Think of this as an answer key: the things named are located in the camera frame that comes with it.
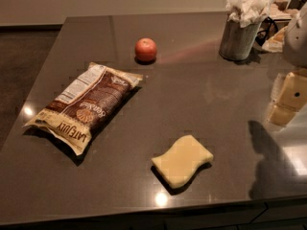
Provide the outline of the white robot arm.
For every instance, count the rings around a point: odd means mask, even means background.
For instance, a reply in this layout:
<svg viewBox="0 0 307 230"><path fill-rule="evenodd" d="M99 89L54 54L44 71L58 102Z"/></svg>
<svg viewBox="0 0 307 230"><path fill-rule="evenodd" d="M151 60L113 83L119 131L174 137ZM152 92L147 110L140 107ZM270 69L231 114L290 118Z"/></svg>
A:
<svg viewBox="0 0 307 230"><path fill-rule="evenodd" d="M307 7L291 20L285 32L283 57L295 67L278 74L272 88L266 122L272 130L284 128L307 104Z"/></svg>

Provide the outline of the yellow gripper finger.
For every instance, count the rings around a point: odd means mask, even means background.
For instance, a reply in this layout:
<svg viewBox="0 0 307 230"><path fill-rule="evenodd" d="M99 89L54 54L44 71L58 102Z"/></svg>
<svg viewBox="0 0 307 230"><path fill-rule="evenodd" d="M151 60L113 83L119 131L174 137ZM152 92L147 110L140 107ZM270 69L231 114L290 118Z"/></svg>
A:
<svg viewBox="0 0 307 230"><path fill-rule="evenodd" d="M307 104L307 69L299 68L288 74L279 73L274 81L267 121L285 127Z"/></svg>

